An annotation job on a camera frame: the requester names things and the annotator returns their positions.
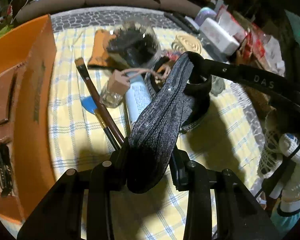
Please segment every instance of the white box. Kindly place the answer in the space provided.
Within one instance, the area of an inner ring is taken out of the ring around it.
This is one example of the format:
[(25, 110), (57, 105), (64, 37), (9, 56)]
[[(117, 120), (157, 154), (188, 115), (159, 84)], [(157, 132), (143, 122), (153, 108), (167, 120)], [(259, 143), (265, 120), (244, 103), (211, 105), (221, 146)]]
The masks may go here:
[(230, 36), (218, 23), (207, 18), (200, 27), (207, 38), (224, 54), (231, 56), (240, 46), (239, 42)]

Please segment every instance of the blue paintbrush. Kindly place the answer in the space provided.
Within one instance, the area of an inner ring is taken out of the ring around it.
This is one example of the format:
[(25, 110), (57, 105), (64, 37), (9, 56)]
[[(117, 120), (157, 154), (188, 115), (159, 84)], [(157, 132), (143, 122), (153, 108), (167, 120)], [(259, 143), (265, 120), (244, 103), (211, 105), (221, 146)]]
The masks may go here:
[(120, 150), (120, 147), (119, 147), (117, 141), (115, 140), (114, 136), (112, 135), (109, 127), (107, 127), (105, 122), (102, 120), (99, 110), (98, 110), (96, 104), (94, 103), (92, 97), (86, 97), (86, 98), (82, 99), (81, 104), (85, 110), (87, 110), (89, 113), (94, 114), (97, 117), (101, 127), (103, 128), (105, 134), (107, 135), (107, 137), (108, 137), (109, 141), (111, 142), (112, 146), (114, 147), (114, 149)]

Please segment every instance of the cardboard box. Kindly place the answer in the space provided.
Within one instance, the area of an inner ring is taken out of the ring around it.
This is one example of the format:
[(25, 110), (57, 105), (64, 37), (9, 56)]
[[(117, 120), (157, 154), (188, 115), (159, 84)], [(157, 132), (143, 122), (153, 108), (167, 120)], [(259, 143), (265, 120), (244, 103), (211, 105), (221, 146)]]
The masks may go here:
[(0, 125), (0, 143), (10, 149), (15, 196), (0, 197), (0, 216), (16, 223), (31, 214), (55, 183), (47, 128), (55, 54), (49, 15), (0, 38), (0, 74), (16, 71), (9, 120)]

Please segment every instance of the black ear pad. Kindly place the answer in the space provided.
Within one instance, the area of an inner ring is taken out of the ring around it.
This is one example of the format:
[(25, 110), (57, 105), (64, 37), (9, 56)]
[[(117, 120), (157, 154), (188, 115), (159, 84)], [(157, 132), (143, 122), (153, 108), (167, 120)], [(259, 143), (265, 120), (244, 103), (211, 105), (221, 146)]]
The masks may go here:
[[(159, 62), (154, 66), (153, 70), (157, 71), (164, 63), (169, 61), (169, 58), (162, 57)], [(155, 91), (159, 93), (160, 88), (155, 82), (153, 75), (150, 76), (150, 85)], [(188, 83), (184, 89), (184, 105), (181, 121), (181, 132), (187, 132), (194, 129), (200, 124), (200, 119), (204, 116), (210, 106), (210, 96), (212, 86), (212, 77), (207, 75), (203, 77), (199, 73), (199, 68), (194, 66)]]

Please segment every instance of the black strap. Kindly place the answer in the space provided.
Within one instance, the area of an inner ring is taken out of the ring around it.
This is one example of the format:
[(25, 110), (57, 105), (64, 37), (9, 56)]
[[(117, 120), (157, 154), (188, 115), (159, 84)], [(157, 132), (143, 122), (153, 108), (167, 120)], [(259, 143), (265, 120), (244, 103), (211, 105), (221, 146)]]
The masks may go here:
[(183, 91), (193, 63), (185, 52), (157, 96), (137, 119), (129, 136), (127, 184), (144, 193), (162, 178), (175, 147), (183, 112)]
[(235, 66), (215, 62), (203, 59), (194, 52), (190, 52), (189, 57), (195, 66), (200, 66), (202, 75), (215, 75), (255, 88), (270, 95), (275, 102), (275, 107), (300, 114), (300, 85), (291, 83), (274, 73), (251, 66)]

